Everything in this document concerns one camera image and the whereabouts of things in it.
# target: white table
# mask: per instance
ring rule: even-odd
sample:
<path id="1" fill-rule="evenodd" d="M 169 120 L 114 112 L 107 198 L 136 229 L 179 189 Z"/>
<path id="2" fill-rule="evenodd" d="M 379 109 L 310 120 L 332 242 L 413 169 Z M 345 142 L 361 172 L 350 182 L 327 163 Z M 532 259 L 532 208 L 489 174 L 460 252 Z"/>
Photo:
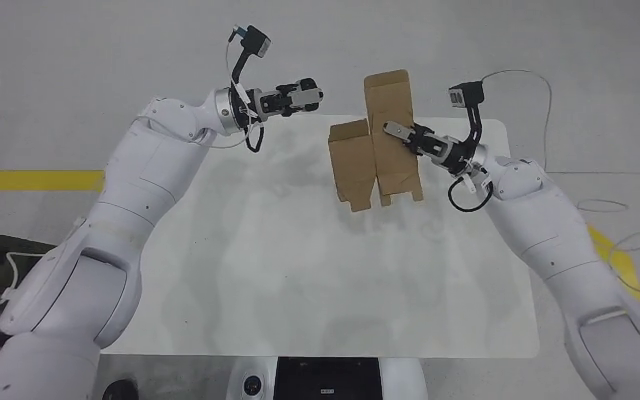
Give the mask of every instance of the white table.
<path id="1" fill-rule="evenodd" d="M 357 118 L 274 118 L 259 154 L 210 151 L 151 235 L 140 306 L 105 352 L 534 357 L 527 267 L 484 212 L 451 207 L 445 171 L 421 160 L 424 202 L 403 194 L 383 209 L 375 187 L 371 210 L 338 201 L 329 126 Z M 465 119 L 417 121 L 468 132 Z M 484 126 L 508 155 L 504 125 Z"/>

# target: brown cardboard box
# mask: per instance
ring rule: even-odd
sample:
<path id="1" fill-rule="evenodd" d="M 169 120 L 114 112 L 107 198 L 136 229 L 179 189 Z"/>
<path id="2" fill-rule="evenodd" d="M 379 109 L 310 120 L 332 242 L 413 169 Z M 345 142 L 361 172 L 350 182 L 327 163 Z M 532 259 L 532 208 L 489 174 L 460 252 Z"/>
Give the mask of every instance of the brown cardboard box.
<path id="1" fill-rule="evenodd" d="M 402 141 L 382 130 L 386 121 L 413 125 L 409 73 L 406 70 L 371 75 L 364 80 L 364 98 L 375 154 L 380 202 L 391 204 L 391 195 L 411 192 L 414 201 L 423 200 L 417 156 Z"/>
<path id="2" fill-rule="evenodd" d="M 376 165 L 367 120 L 333 125 L 329 154 L 340 201 L 348 201 L 352 212 L 371 208 Z"/>

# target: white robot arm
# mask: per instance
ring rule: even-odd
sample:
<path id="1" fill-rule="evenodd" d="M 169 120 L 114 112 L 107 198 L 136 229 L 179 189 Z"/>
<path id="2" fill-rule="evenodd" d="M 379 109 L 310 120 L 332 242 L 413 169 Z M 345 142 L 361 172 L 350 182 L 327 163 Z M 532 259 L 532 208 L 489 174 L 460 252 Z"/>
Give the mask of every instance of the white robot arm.
<path id="1" fill-rule="evenodd" d="M 579 211 L 535 161 L 494 157 L 479 144 L 482 83 L 458 85 L 449 94 L 454 106 L 467 109 L 471 133 L 465 141 L 393 121 L 385 132 L 455 176 L 453 206 L 463 212 L 484 207 L 509 248 L 545 282 L 564 317 L 569 358 L 594 396 L 637 399 L 640 303 L 598 256 Z M 478 207 L 453 201 L 453 188 L 463 182 L 478 194 Z"/>
<path id="2" fill-rule="evenodd" d="M 217 135 L 318 108 L 322 91 L 312 79 L 244 92 L 240 70 L 270 42 L 253 27 L 234 33 L 244 51 L 232 87 L 212 91 L 199 107 L 152 101 L 109 160 L 104 190 L 85 222 L 7 294 L 0 329 L 12 337 L 0 350 L 0 399 L 89 399 L 100 349 L 120 336 L 138 306 L 142 249 Z"/>

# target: gray floor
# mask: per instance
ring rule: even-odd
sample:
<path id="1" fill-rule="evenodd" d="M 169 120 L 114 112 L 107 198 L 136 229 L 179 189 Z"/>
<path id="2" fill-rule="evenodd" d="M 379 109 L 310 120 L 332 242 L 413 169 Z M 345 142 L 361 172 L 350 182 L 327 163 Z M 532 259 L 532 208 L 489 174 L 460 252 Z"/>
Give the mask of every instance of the gray floor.
<path id="1" fill-rule="evenodd" d="M 504 68 L 554 87 L 547 153 L 572 200 L 631 206 L 588 214 L 613 239 L 640 230 L 640 3 L 635 0 L 36 0 L 0 2 L 0 168 L 102 169 L 152 96 L 196 101 L 228 79 L 233 23 L 273 39 L 248 85 L 304 76 L 321 112 L 363 114 L 362 79 L 407 68 L 416 115 L 451 117 L 446 89 Z M 543 158 L 546 89 L 496 77 L 482 113 L 502 120 L 512 154 Z M 622 172 L 600 175 L 585 172 Z M 0 234 L 59 243 L 92 194 L 0 193 Z M 541 350 L 532 360 L 428 360 L 434 399 L 590 399 L 562 345 L 562 321 L 532 277 Z M 96 390 L 133 375 L 144 398 L 220 398 L 229 359 L 104 357 Z"/>

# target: yellow line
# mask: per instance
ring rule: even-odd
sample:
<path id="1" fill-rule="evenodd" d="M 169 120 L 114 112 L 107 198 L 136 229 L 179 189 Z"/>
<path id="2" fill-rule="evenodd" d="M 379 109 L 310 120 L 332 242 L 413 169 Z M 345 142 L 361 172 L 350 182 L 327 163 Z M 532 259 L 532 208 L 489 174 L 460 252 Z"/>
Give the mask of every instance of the yellow line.
<path id="1" fill-rule="evenodd" d="M 0 170 L 0 190 L 102 191 L 104 171 Z"/>
<path id="2" fill-rule="evenodd" d="M 635 297 L 636 300 L 640 301 L 640 287 L 638 285 L 636 268 L 633 265 L 633 258 L 624 251 L 613 251 L 611 260 L 609 260 L 609 253 L 614 243 L 591 225 L 589 225 L 589 234 L 591 234 L 591 239 L 595 244 L 598 255 L 600 255 L 605 263 L 607 261 L 611 262 L 611 266 L 617 271 L 620 279 L 626 283 L 623 287 Z"/>

